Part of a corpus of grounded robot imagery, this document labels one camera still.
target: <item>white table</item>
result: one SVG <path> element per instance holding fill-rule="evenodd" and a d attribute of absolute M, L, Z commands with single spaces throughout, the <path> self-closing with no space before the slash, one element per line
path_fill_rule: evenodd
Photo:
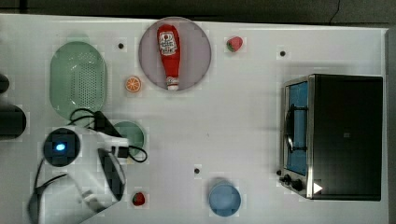
<path fill-rule="evenodd" d="M 28 117 L 20 138 L 0 142 L 1 223 L 28 223 L 41 144 L 66 123 L 50 105 L 50 60 L 78 35 L 88 36 L 106 60 L 104 113 L 113 122 L 139 122 L 149 153 L 145 164 L 128 165 L 122 202 L 85 223 L 388 223 L 385 135 L 381 202 L 308 201 L 281 187 L 275 174 L 281 84 L 314 73 L 384 76 L 385 29 L 197 22 L 211 43 L 211 66 L 196 88 L 169 92 L 149 82 L 137 58 L 140 37 L 152 23 L 0 15 L 0 72 L 11 81 L 1 100 Z M 232 35 L 246 43 L 235 54 L 225 48 Z M 117 48 L 120 42 L 124 49 Z M 286 57 L 278 56 L 281 50 Z M 143 81 L 138 94 L 123 88 L 130 75 Z M 215 177 L 230 179 L 243 195 L 237 216 L 210 211 L 206 197 Z M 136 209 L 130 200 L 139 190 L 149 202 Z"/>

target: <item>ketchup label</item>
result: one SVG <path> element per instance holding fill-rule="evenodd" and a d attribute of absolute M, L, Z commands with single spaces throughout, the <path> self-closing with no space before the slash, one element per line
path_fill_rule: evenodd
<path fill-rule="evenodd" d="M 160 33 L 160 50 L 165 56 L 176 53 L 177 45 L 172 32 Z"/>

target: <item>plastic bowl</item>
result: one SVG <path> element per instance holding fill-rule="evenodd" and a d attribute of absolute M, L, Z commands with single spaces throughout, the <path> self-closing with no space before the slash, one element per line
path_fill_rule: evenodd
<path fill-rule="evenodd" d="M 210 191 L 209 205 L 216 215 L 229 217 L 238 211 L 241 195 L 230 183 L 221 181 Z"/>

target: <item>oven window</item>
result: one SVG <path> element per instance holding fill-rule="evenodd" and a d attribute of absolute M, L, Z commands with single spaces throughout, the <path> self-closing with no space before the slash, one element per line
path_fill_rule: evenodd
<path fill-rule="evenodd" d="M 306 173 L 306 123 L 308 107 L 308 83 L 290 86 L 289 109 L 286 122 L 288 158 L 286 168 L 305 175 Z"/>

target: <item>green basket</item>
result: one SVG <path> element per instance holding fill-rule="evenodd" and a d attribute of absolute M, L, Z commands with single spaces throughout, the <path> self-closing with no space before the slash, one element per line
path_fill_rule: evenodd
<path fill-rule="evenodd" d="M 55 52 L 50 63 L 52 107 L 66 119 L 78 108 L 98 111 L 105 103 L 106 81 L 106 63 L 93 46 L 67 43 Z"/>

